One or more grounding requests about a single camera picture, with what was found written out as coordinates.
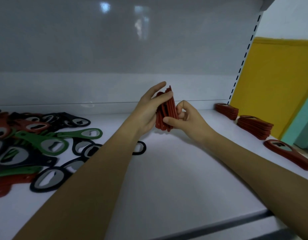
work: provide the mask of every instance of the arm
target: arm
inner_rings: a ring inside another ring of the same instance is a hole
[[[256,192],[278,218],[307,240],[308,180],[216,133],[187,101],[180,102],[176,108],[180,119],[165,117],[164,122],[183,130],[214,153]]]
[[[140,99],[116,133],[71,176],[23,226],[14,240],[104,239],[132,152],[140,136],[155,125],[157,107],[173,93]]]

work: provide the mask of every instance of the white wall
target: white wall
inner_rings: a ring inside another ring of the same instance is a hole
[[[263,13],[256,36],[308,40],[308,0],[275,0]]]

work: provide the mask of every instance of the green bottle opener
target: green bottle opener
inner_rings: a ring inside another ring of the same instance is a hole
[[[67,150],[69,143],[62,138],[41,136],[26,131],[19,131],[16,137],[30,142],[42,153],[49,156],[57,156]]]
[[[38,173],[43,169],[41,166],[31,166],[31,167],[19,167],[19,168],[11,168],[0,171],[0,177],[15,175],[15,174],[32,174]]]
[[[103,132],[98,128],[81,129],[76,131],[58,132],[57,137],[61,138],[83,138],[83,139],[98,139],[103,135]]]

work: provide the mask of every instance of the shelf surface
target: shelf surface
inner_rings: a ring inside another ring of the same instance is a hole
[[[214,110],[200,111],[218,133],[246,149],[308,179],[308,172],[273,153],[248,132]],[[100,128],[104,144],[128,114],[85,115]],[[220,161],[198,148],[180,130],[154,129],[140,139],[143,155],[133,156],[108,229],[107,239],[152,239],[218,222],[262,214],[265,206]],[[57,165],[76,158],[70,149]],[[53,194],[33,193],[29,184],[13,185],[0,198],[0,240],[10,240]]]

